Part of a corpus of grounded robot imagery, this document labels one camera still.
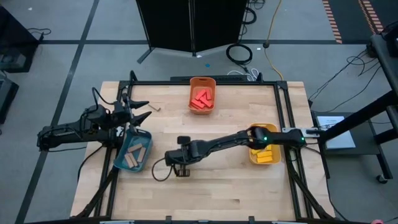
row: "red block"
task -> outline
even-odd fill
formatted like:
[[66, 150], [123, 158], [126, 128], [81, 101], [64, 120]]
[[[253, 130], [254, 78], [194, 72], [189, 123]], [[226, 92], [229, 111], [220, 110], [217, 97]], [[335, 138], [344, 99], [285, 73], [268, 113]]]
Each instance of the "red block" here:
[[205, 96], [199, 99], [202, 103], [206, 104], [207, 107], [211, 107], [211, 103], [206, 100]]
[[209, 89], [206, 89], [206, 99], [211, 100], [211, 94]]
[[192, 104], [193, 104], [194, 106], [199, 107], [199, 109], [202, 109], [202, 108], [205, 107], [205, 105], [204, 105], [203, 103], [201, 103], [200, 101], [197, 101], [197, 100], [195, 100], [195, 99], [193, 99], [191, 102], [192, 102]]
[[196, 95], [195, 99], [199, 100], [201, 96], [203, 96], [206, 93], [206, 90], [200, 90], [198, 94]]
[[201, 109], [202, 109], [202, 108], [200, 108], [199, 106], [194, 105], [193, 103], [191, 103], [191, 106], [192, 106], [193, 108], [197, 109], [197, 110], [201, 110]]

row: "gray carpet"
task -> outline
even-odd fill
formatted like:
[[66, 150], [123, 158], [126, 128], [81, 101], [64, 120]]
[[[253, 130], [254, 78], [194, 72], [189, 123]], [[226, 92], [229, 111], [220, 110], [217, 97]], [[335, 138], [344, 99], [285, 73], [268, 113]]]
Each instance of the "gray carpet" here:
[[[92, 2], [5, 0], [2, 3], [27, 28], [51, 28], [53, 33], [46, 36], [48, 40], [78, 40]], [[275, 0], [267, 0], [264, 9], [258, 13], [258, 22], [248, 26], [244, 39], [265, 38], [270, 12], [272, 13], [276, 3]], [[99, 1], [88, 39], [139, 40], [144, 36], [134, 1]], [[295, 1], [284, 1], [275, 21], [272, 38], [333, 40], [333, 35], [321, 2], [306, 0], [298, 4]], [[264, 74], [265, 80], [278, 80], [279, 76], [265, 60], [261, 45], [248, 46], [254, 54], [248, 67], [257, 68]], [[173, 76], [187, 75], [224, 75], [230, 70], [239, 70], [239, 67], [225, 57], [225, 48], [201, 52], [202, 58], [155, 49], [142, 64], [138, 64], [136, 60], [147, 50], [146, 45], [86, 45], [76, 68], [60, 123], [77, 120], [80, 113], [93, 104], [91, 87], [99, 89], [103, 81], [127, 80], [130, 70], [134, 70], [140, 80], [168, 80]], [[272, 45], [268, 54], [286, 80], [305, 83], [309, 96], [346, 64], [346, 57], [357, 55], [363, 49], [363, 45], [280, 44]], [[6, 123], [1, 126], [3, 135], [0, 136], [0, 175], [3, 180], [7, 180], [0, 183], [1, 223], [15, 221], [39, 155], [35, 146], [36, 134], [51, 122], [75, 51], [76, 45], [41, 45], [29, 73], [10, 75], [20, 85], [20, 89]], [[234, 49], [232, 54], [236, 58], [247, 57], [247, 52], [240, 49]], [[353, 96], [367, 84], [376, 68], [357, 77], [361, 67], [348, 67], [315, 100], [312, 109], [329, 110]], [[339, 107], [337, 111], [356, 111], [389, 90], [387, 80], [380, 70], [366, 91], [355, 101]], [[387, 116], [382, 114], [374, 120], [384, 122], [387, 121]], [[388, 127], [388, 124], [376, 125], [379, 132]], [[398, 166], [395, 162], [398, 153], [395, 145], [396, 142], [392, 141], [384, 144], [383, 149], [393, 175], [398, 177]], [[69, 216], [76, 190], [76, 173], [83, 155], [84, 151], [49, 154], [26, 222]], [[328, 165], [331, 172], [329, 186], [332, 200], [346, 218], [370, 222], [376, 218], [387, 220], [398, 215], [398, 180], [390, 180], [386, 185], [375, 181], [375, 176], [381, 173], [376, 156], [330, 157]]]

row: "wooden tabletop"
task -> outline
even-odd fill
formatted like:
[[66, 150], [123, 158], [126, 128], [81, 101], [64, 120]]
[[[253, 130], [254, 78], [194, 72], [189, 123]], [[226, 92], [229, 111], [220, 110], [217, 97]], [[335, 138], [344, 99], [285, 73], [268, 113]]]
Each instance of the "wooden tabletop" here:
[[[118, 84], [103, 83], [101, 94], [105, 100], [116, 99]], [[312, 127], [303, 83], [288, 84], [296, 126]], [[255, 216], [259, 221], [295, 220], [284, 156], [275, 165], [254, 165], [249, 161], [248, 148], [238, 146], [212, 153], [189, 166], [190, 177], [177, 178], [172, 174], [165, 182], [152, 178], [150, 170], [154, 162], [163, 158], [165, 151], [178, 148], [177, 136], [210, 140], [246, 129], [252, 123], [271, 123], [280, 130], [271, 86], [217, 86], [216, 106], [210, 115], [189, 112], [189, 88], [188, 85], [133, 87], [133, 100], [148, 100], [161, 110], [156, 112], [149, 106], [133, 110], [134, 114], [153, 111], [141, 129], [151, 132], [154, 145], [142, 172], [119, 172], [112, 219], [164, 220], [171, 215], [173, 220], [248, 220], [248, 216]], [[287, 118], [282, 91], [280, 95]], [[86, 156], [99, 146], [98, 142], [89, 143]], [[95, 154], [83, 166], [71, 215], [81, 212], [98, 189], [105, 151]], [[321, 157], [303, 149], [302, 159], [309, 190], [334, 216]], [[155, 175], [160, 179], [168, 171], [163, 162], [155, 167]], [[297, 191], [304, 216], [303, 197], [298, 187]], [[108, 194], [108, 191], [104, 194], [102, 215]]]

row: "yellow bin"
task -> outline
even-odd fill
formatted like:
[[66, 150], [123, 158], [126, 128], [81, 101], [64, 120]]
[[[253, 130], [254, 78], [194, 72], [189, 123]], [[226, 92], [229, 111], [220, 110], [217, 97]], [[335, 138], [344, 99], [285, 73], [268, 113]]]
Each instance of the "yellow bin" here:
[[[273, 124], [254, 123], [254, 124], [250, 125], [250, 127], [253, 127], [253, 126], [263, 127], [263, 128], [268, 129], [268, 130], [271, 131], [271, 132], [277, 132], [277, 131], [278, 131], [278, 129], [276, 128], [276, 126], [273, 125]], [[271, 145], [272, 161], [269, 161], [269, 162], [258, 163], [258, 162], [257, 162], [257, 156], [251, 154], [250, 150], [251, 150], [251, 149], [249, 149], [249, 158], [250, 158], [250, 161], [251, 161], [252, 163], [254, 163], [254, 164], [258, 164], [258, 165], [271, 165], [271, 164], [277, 164], [278, 162], [280, 162], [281, 155], [280, 155], [280, 147], [279, 147], [279, 145]]]

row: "robotic arm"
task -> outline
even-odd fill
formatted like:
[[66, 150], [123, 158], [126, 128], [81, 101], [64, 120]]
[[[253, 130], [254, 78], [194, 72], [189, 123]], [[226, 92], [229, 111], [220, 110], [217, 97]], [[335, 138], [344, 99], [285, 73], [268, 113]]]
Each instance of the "robotic arm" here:
[[48, 151], [65, 143], [99, 141], [118, 142], [117, 127], [130, 123], [130, 130], [135, 132], [135, 127], [152, 113], [146, 112], [138, 116], [131, 113], [131, 109], [138, 109], [148, 104], [148, 101], [132, 101], [126, 93], [122, 94], [124, 105], [115, 101], [113, 112], [104, 106], [96, 104], [84, 110], [78, 121], [55, 126], [46, 126], [38, 133], [37, 146], [40, 151]]
[[190, 171], [186, 165], [194, 164], [209, 156], [212, 152], [235, 146], [249, 146], [252, 149], [264, 149], [269, 144], [289, 145], [301, 148], [306, 145], [301, 130], [293, 129], [287, 133], [273, 133], [259, 126], [250, 127], [236, 134], [214, 139], [211, 141], [190, 140], [188, 136], [179, 136], [177, 143], [181, 149], [167, 151], [165, 162], [174, 168], [177, 177], [189, 177]]

